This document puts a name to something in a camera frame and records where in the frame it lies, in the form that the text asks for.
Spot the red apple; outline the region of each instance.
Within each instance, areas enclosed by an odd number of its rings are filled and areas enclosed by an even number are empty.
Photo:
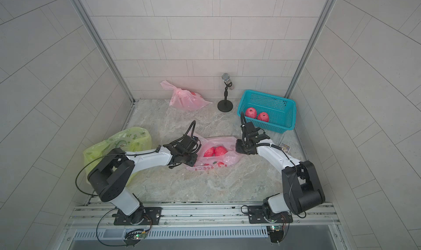
[[[249,107],[245,111],[245,116],[255,119],[257,116],[257,111],[253,107]]]
[[[262,113],[259,114],[257,119],[261,120],[261,121],[269,122],[269,115],[265,112],[262,112]]]
[[[209,148],[205,154],[203,154],[204,157],[212,157],[215,154],[215,148],[211,147]]]
[[[215,148],[215,157],[216,156],[222,156],[227,152],[228,152],[228,150],[226,148],[224,148],[223,146],[216,147]]]

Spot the gray stone floor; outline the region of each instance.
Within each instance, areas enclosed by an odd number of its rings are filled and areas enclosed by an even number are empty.
[[[197,111],[181,111],[169,107],[169,100],[140,100],[130,119],[129,127],[140,126],[152,136],[152,147],[167,144],[182,136],[196,120],[195,133],[202,137],[241,137],[237,115],[239,100],[232,100],[234,109],[228,113],[217,108],[214,100]],[[304,156],[293,130],[284,134],[266,131],[275,144],[291,147],[290,154]],[[128,188],[141,201],[262,201],[282,192],[281,174],[259,155],[244,155],[231,167],[209,171],[188,171],[184,165],[169,169],[154,167],[134,176]]]

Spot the basket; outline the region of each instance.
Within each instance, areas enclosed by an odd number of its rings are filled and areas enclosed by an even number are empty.
[[[269,122],[246,116],[245,121],[253,122],[255,127],[281,134],[287,130],[293,130],[295,127],[297,108],[295,102],[291,99],[246,90],[238,105],[238,116],[240,116],[241,112],[245,113],[246,109],[250,107],[253,107],[257,111],[257,115],[261,112],[266,112],[269,115]]]

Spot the plastic bag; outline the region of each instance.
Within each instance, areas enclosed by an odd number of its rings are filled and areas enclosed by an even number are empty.
[[[92,147],[87,148],[83,152],[84,165],[87,165],[92,160],[99,158],[101,156],[107,155],[113,148],[119,147],[124,151],[144,151],[149,150],[152,147],[152,138],[149,132],[142,127],[131,127],[126,130],[120,131],[117,134],[112,135],[106,140],[99,142],[98,144],[93,145]],[[98,159],[91,165],[85,168],[86,176],[91,172],[93,168],[100,162]],[[130,180],[135,174],[132,174],[127,182],[129,184]]]
[[[171,97],[170,105],[172,105],[175,108],[186,111],[193,111],[199,110],[204,106],[212,103],[204,100],[203,97],[198,93],[177,88],[174,85],[168,83],[167,81],[162,81],[161,86],[165,90],[174,90],[173,97]]]
[[[202,147],[199,152],[197,152],[197,160],[194,166],[187,166],[187,169],[190,171],[210,170],[216,167],[222,168],[232,166],[242,157],[242,154],[235,152],[235,144],[237,143],[235,137],[211,137],[206,139],[197,134],[195,134],[195,136],[199,138]],[[228,152],[222,156],[203,156],[209,148],[218,146],[224,146]]]

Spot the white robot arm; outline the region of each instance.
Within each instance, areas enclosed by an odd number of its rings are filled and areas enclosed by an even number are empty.
[[[265,133],[258,133],[260,128],[255,128],[251,122],[246,123],[244,115],[241,121],[243,137],[237,140],[236,151],[258,154],[282,174],[283,193],[264,200],[263,211],[268,220],[276,220],[277,214],[289,210],[299,214],[324,202],[323,190],[312,163],[301,162],[284,153]],[[141,222],[144,207],[125,187],[129,176],[155,166],[174,168],[182,163],[193,166],[201,147],[198,138],[193,136],[194,126],[195,121],[183,137],[155,150],[125,152],[120,148],[113,149],[87,177],[100,200],[113,203],[131,224]],[[298,177],[305,179],[306,183],[298,183]]]

